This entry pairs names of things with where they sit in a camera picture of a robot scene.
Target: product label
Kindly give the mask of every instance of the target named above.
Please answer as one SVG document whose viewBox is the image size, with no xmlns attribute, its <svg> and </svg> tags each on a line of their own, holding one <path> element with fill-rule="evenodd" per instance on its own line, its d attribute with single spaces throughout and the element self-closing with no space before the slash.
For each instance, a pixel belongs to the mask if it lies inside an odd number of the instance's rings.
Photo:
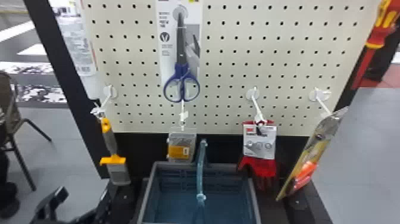
<svg viewBox="0 0 400 224">
<path fill-rule="evenodd" d="M 170 145 L 168 147 L 168 156 L 170 158 L 189 158 L 189 147 Z"/>
<path fill-rule="evenodd" d="M 176 27 L 178 14 L 183 15 L 186 27 L 186 55 L 190 72 L 196 76 L 199 52 L 195 50 L 193 36 L 200 45 L 202 3 L 200 0 L 156 0 L 158 26 L 158 55 L 160 57 L 161 83 L 165 85 L 174 74 L 176 62 Z"/>
<path fill-rule="evenodd" d="M 51 1 L 54 16 L 71 55 L 76 72 L 80 76 L 96 73 L 92 47 L 86 37 L 85 25 L 75 1 Z"/>
<path fill-rule="evenodd" d="M 243 155 L 275 159 L 276 132 L 273 125 L 243 125 Z"/>
</svg>

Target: chair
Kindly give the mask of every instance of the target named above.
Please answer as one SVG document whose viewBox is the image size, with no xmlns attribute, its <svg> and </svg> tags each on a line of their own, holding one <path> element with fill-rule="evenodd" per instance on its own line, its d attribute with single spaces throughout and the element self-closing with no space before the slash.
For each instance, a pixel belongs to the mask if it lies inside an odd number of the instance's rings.
<svg viewBox="0 0 400 224">
<path fill-rule="evenodd" d="M 11 84 L 14 85 L 14 91 L 11 89 Z M 15 142 L 15 133 L 19 130 L 19 128 L 27 122 L 31 127 L 33 127 L 37 132 L 39 132 L 43 137 L 45 137 L 49 142 L 51 142 L 51 138 L 46 135 L 42 130 L 40 130 L 31 120 L 22 119 L 21 114 L 18 110 L 16 99 L 18 96 L 18 83 L 9 76 L 6 72 L 0 71 L 0 107 L 5 113 L 5 124 L 7 130 L 7 137 L 5 138 L 5 142 L 0 142 L 0 150 L 6 152 L 14 152 L 17 157 L 18 162 L 22 168 L 22 171 L 25 174 L 25 177 L 32 189 L 32 191 L 36 190 L 35 183 L 26 167 L 26 164 L 22 158 L 20 150 Z"/>
</svg>

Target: blue scissors handle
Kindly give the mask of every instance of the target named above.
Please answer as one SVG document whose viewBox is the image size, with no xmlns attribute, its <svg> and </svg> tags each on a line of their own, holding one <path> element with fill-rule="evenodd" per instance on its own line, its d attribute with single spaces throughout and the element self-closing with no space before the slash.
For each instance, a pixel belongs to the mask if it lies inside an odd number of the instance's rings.
<svg viewBox="0 0 400 224">
<path fill-rule="evenodd" d="M 195 92 L 194 96 L 186 98 L 186 82 L 189 80 L 193 82 L 193 84 L 196 86 L 195 89 L 197 89 L 197 91 Z M 169 88 L 174 82 L 178 83 L 179 85 L 178 96 L 176 98 L 173 98 L 173 96 L 169 96 L 167 93 L 167 88 Z M 173 74 L 172 77 L 169 78 L 168 81 L 165 83 L 163 93 L 165 98 L 171 102 L 180 102 L 182 100 L 184 102 L 189 102 L 195 99 L 200 94 L 200 83 L 197 81 L 196 77 L 190 73 L 188 64 L 182 66 L 180 64 L 175 64 L 175 74 Z"/>
</svg>

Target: person's leg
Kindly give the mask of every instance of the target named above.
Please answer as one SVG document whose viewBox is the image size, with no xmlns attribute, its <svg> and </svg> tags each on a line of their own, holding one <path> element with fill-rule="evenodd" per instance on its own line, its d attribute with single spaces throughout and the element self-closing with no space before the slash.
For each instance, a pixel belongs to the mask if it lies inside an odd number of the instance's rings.
<svg viewBox="0 0 400 224">
<path fill-rule="evenodd" d="M 8 163 L 7 155 L 0 150 L 0 186 L 4 186 L 7 182 Z"/>
<path fill-rule="evenodd" d="M 16 199 L 17 186 L 7 182 L 8 157 L 3 150 L 0 150 L 0 217 L 9 218 L 13 216 L 20 207 Z"/>
</svg>

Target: gray floor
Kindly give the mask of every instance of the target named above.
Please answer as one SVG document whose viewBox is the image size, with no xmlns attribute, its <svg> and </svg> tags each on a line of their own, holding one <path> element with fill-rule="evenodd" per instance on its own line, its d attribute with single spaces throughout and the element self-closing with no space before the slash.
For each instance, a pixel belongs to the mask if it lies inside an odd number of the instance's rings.
<svg viewBox="0 0 400 224">
<path fill-rule="evenodd" d="M 70 193 L 58 209 L 60 220 L 80 216 L 97 205 L 107 180 L 100 180 L 88 151 L 68 109 L 22 108 L 52 139 L 47 142 L 28 125 L 17 134 L 17 143 L 37 185 L 32 192 L 13 154 L 10 155 L 9 180 L 19 187 L 20 211 L 2 223 L 29 223 L 38 202 L 59 186 Z"/>
<path fill-rule="evenodd" d="M 313 176 L 334 224 L 400 223 L 400 89 L 360 89 Z"/>
</svg>

